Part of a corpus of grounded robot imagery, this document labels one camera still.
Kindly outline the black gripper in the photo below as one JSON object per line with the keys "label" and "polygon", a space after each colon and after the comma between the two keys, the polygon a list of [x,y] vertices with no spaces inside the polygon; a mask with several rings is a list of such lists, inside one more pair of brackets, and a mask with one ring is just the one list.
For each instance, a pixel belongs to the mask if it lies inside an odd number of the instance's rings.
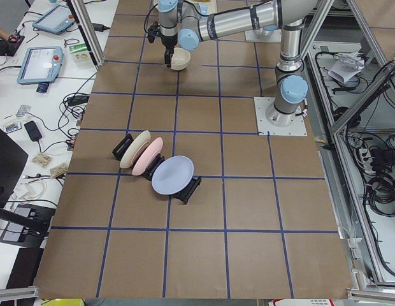
{"label": "black gripper", "polygon": [[178,42],[178,32],[176,27],[164,27],[157,21],[147,29],[147,39],[149,43],[153,43],[156,38],[161,39],[161,43],[165,46],[164,63],[170,68],[174,48]]}

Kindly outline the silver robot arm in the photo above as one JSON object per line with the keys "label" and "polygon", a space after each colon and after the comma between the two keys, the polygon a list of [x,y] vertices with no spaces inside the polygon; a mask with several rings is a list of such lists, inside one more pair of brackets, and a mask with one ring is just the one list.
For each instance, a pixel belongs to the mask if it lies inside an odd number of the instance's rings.
{"label": "silver robot arm", "polygon": [[144,30],[150,43],[156,37],[161,39],[164,62],[170,67],[176,45],[192,51],[202,41],[264,27],[280,29],[280,55],[275,68],[277,92],[265,115],[272,125],[284,128],[292,124],[297,107],[308,92],[307,82],[299,75],[303,67],[300,44],[304,18],[316,4],[316,1],[265,1],[207,14],[202,4],[159,1],[158,21]]}

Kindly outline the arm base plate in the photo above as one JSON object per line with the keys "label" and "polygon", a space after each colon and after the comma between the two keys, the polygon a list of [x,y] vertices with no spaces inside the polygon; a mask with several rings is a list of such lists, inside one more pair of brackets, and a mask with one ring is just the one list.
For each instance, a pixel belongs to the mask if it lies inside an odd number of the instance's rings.
{"label": "arm base plate", "polygon": [[292,114],[279,113],[274,97],[254,97],[254,109],[259,136],[307,136],[305,118],[298,105]]}
{"label": "arm base plate", "polygon": [[273,31],[269,31],[263,28],[258,30],[249,30],[245,32],[245,41],[261,43],[280,43],[281,30],[275,29]]}

